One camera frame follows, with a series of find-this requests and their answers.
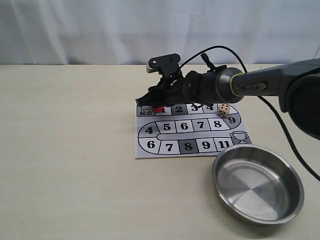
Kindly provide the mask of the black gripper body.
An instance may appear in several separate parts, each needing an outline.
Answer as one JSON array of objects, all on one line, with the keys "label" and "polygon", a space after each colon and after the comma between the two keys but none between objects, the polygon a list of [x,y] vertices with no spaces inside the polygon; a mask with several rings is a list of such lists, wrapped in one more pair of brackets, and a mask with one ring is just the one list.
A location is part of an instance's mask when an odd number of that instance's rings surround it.
[{"label": "black gripper body", "polygon": [[218,102],[217,74],[213,71],[198,73],[190,71],[164,90],[152,95],[153,107],[170,107],[179,104],[210,105]]}]

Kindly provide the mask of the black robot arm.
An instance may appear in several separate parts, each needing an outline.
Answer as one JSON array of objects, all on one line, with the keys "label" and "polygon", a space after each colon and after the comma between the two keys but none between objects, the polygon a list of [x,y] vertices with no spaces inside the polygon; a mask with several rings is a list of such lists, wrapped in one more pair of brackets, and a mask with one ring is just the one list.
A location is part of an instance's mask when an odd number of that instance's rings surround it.
[{"label": "black robot arm", "polygon": [[154,86],[136,99],[139,107],[171,107],[238,103],[246,96],[278,97],[279,108],[309,136],[320,138],[320,60],[292,62],[260,70],[242,72],[235,67],[186,76],[162,86]]}]

